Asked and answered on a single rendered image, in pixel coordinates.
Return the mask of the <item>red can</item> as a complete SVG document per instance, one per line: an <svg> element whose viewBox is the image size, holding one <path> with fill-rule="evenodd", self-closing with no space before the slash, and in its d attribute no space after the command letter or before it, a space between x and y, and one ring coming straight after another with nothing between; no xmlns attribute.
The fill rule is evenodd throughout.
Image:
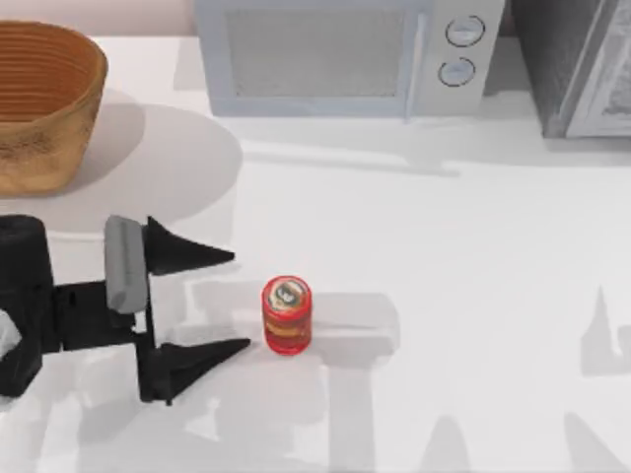
<svg viewBox="0 0 631 473"><path fill-rule="evenodd" d="M293 275L269 280L261 292L263 332L277 354L294 356L312 341L313 294L309 285Z"/></svg>

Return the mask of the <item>brown woven basket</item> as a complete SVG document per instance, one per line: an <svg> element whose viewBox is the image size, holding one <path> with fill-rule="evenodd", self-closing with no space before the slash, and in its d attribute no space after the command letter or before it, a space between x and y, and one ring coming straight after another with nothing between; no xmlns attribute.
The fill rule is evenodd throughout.
<svg viewBox="0 0 631 473"><path fill-rule="evenodd" d="M75 30L0 20L0 196L53 192L77 174L108 61Z"/></svg>

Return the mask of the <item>microwave oven door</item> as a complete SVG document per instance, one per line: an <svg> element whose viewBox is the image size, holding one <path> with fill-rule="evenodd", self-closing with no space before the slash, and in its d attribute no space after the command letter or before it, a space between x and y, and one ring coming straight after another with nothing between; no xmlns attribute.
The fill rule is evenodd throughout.
<svg viewBox="0 0 631 473"><path fill-rule="evenodd" d="M404 113L421 0L194 0L214 115Z"/></svg>

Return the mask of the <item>pale microwave oven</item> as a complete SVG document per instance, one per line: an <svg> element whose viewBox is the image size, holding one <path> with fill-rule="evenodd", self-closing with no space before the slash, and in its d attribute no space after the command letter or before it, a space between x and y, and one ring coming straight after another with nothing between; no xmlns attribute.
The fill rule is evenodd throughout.
<svg viewBox="0 0 631 473"><path fill-rule="evenodd" d="M212 112L462 116L478 108L505 0L194 0Z"/></svg>

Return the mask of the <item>round microwave knob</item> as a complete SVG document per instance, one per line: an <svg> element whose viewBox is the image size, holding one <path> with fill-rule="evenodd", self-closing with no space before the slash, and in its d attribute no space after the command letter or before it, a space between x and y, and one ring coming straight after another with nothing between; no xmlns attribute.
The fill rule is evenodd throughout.
<svg viewBox="0 0 631 473"><path fill-rule="evenodd" d="M440 82L448 88L458 88L470 83L476 75L476 66L472 60L458 56L444 61L437 72Z"/></svg>
<svg viewBox="0 0 631 473"><path fill-rule="evenodd" d="M445 29L448 43L458 48L472 47L483 39L485 33L484 21L475 15L454 18Z"/></svg>

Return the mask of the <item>pale grey cabinet door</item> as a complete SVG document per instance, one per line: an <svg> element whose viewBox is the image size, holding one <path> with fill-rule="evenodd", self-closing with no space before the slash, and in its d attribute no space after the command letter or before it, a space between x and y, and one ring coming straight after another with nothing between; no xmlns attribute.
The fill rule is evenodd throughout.
<svg viewBox="0 0 631 473"><path fill-rule="evenodd" d="M631 0L603 0L588 35L566 135L631 138Z"/></svg>

